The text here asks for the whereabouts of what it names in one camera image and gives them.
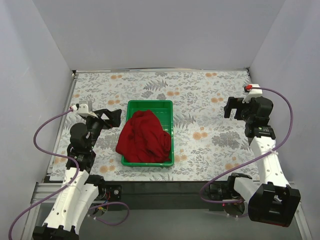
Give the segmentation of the green plastic tray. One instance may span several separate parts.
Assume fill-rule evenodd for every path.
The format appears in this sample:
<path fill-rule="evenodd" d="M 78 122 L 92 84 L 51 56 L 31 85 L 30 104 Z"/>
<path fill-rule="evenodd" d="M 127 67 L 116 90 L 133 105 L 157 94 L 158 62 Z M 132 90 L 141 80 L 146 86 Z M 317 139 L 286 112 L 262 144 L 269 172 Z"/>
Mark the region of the green plastic tray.
<path fill-rule="evenodd" d="M 169 161 L 164 163 L 130 163 L 122 155 L 121 163 L 126 167 L 171 167 L 174 165 L 173 103 L 170 100 L 130 100 L 127 105 L 126 122 L 137 111 L 152 111 L 159 119 L 163 130 L 171 136 Z"/>

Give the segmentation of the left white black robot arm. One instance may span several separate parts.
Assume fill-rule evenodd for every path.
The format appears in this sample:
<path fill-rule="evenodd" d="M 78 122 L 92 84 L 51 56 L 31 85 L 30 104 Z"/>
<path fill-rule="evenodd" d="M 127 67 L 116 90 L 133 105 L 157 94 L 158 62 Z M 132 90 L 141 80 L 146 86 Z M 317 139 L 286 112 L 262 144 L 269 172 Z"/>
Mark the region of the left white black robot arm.
<path fill-rule="evenodd" d="M 85 105 L 77 109 L 85 122 L 76 123 L 69 130 L 62 191 L 42 226 L 34 228 L 32 237 L 35 240 L 79 239 L 81 224 L 92 202 L 103 199 L 107 193 L 104 178 L 90 175 L 96 157 L 94 146 L 102 130 L 120 126 L 122 111 L 100 109 L 89 112 Z"/>

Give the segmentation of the red t shirt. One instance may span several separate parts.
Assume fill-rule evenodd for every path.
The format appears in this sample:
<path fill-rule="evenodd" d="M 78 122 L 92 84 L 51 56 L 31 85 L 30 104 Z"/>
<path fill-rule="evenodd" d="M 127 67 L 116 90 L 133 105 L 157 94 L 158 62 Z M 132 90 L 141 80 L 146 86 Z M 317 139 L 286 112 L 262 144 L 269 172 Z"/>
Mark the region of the red t shirt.
<path fill-rule="evenodd" d="M 151 110 L 135 112 L 125 123 L 115 151 L 129 163 L 162 164 L 170 160 L 171 135 Z"/>

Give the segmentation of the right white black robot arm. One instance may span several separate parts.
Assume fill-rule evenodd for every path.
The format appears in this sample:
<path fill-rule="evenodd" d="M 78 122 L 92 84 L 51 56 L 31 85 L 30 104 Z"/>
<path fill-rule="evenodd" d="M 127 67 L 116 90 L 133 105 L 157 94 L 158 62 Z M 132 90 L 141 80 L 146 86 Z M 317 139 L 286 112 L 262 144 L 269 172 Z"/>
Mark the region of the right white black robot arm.
<path fill-rule="evenodd" d="M 245 122 L 245 136 L 255 157 L 259 159 L 257 169 L 260 184 L 254 184 L 252 177 L 243 173 L 228 176 L 226 186 L 210 186 L 211 197 L 222 200 L 232 198 L 247 202 L 250 220 L 281 227 L 289 227 L 299 202 L 300 191 L 292 188 L 286 179 L 274 150 L 276 135 L 269 125 L 273 102 L 263 96 L 244 98 L 229 97 L 224 107 L 224 117 L 229 118 L 236 110 L 234 118 Z"/>

